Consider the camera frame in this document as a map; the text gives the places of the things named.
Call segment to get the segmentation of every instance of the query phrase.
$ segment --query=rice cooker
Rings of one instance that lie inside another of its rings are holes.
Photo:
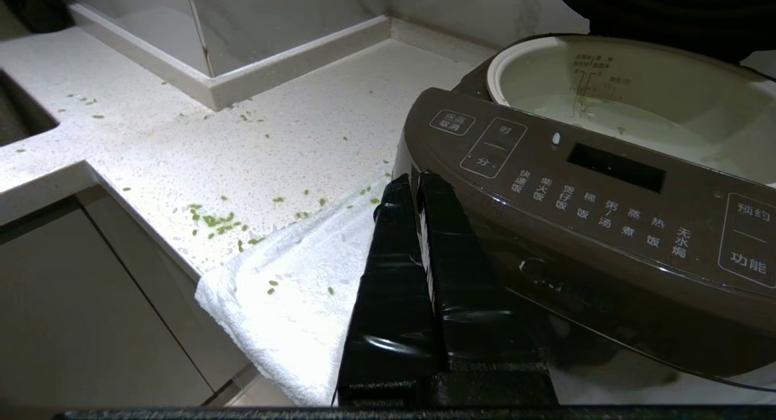
[[[564,1],[590,34],[424,92],[394,175],[452,184],[558,367],[776,389],[776,83],[739,65],[776,48],[776,0]]]

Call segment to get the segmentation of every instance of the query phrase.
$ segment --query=kitchen sink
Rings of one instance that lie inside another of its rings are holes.
[[[59,122],[0,70],[0,147],[52,130]]]

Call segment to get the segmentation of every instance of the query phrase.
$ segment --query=rice cooker control panel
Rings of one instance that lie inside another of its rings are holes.
[[[421,101],[407,125],[494,199],[622,252],[776,296],[773,188],[466,95],[432,89]]]

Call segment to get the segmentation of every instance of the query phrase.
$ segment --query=black lid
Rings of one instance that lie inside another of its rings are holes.
[[[594,35],[656,42],[739,62],[776,49],[776,0],[563,0]]]

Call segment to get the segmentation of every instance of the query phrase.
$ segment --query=white towel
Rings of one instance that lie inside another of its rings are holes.
[[[202,308],[296,404],[332,401],[388,171],[205,273],[197,285]]]

